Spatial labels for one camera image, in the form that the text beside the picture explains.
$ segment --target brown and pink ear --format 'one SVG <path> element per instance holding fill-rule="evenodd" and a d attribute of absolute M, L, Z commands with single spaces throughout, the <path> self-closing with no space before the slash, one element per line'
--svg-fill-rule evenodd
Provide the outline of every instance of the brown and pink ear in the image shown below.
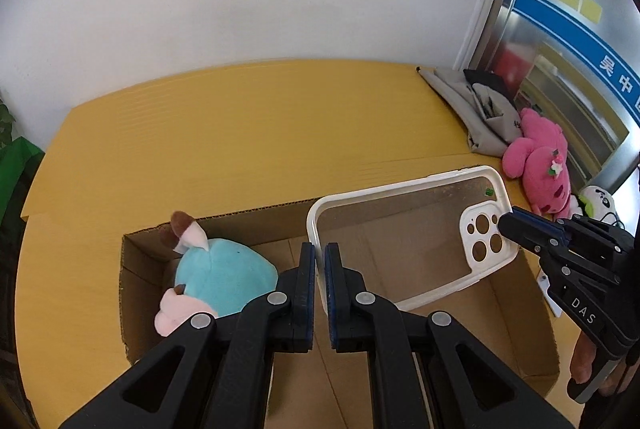
<path fill-rule="evenodd" d="M 162 237 L 161 239 L 167 246 L 169 246 L 170 243 L 173 243 L 172 249 L 174 252 L 184 254 L 187 250 L 193 247 L 209 250 L 207 234 L 203 231 L 198 222 L 186 212 L 176 210 L 171 215 L 170 225 L 170 231 L 171 234 L 173 234 L 173 237 L 170 237 L 169 234 L 165 233 L 164 239 L 162 239 Z"/>

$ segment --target green plant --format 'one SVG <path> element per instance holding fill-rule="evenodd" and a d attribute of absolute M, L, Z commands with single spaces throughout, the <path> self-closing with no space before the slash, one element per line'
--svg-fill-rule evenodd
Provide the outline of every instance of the green plant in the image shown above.
<path fill-rule="evenodd" d="M 0 149 L 11 144 L 11 131 L 14 127 L 15 119 L 9 113 L 8 107 L 0 100 Z"/>

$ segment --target pink plush toy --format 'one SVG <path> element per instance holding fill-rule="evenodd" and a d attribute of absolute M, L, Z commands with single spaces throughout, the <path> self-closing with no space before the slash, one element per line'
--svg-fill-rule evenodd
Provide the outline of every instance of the pink plush toy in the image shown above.
<path fill-rule="evenodd" d="M 571 184 L 562 128 L 533 109 L 523 109 L 520 118 L 523 138 L 508 146 L 502 156 L 502 169 L 510 178 L 522 176 L 522 186 L 534 213 L 568 218 Z"/>

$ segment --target folded gray cloth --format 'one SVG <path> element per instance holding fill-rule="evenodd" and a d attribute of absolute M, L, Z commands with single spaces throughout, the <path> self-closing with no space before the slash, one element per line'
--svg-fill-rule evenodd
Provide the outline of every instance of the folded gray cloth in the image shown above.
<path fill-rule="evenodd" d="M 466 125 L 472 152 L 501 158 L 507 145 L 522 136 L 518 112 L 504 95 L 482 84 L 471 86 L 463 72 L 449 68 L 418 73 Z"/>

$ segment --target human hand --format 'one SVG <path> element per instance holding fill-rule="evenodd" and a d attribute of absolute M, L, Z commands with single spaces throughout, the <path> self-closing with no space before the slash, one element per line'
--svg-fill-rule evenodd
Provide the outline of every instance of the human hand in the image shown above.
<path fill-rule="evenodd" d="M 591 342 L 591 339 L 584 333 L 580 333 L 580 337 L 578 337 L 578 341 L 575 343 L 574 356 L 571 359 L 570 365 L 571 376 L 578 384 L 587 382 L 591 377 L 591 365 L 596 358 L 596 349 L 596 345 Z M 627 388 L 631 379 L 636 374 L 639 365 L 640 361 L 629 368 L 624 382 L 620 385 L 619 393 L 622 393 Z M 599 388 L 602 396 L 611 396 L 616 392 L 618 383 L 625 372 L 625 367 L 625 361 L 622 360 L 616 369 L 607 377 Z"/>

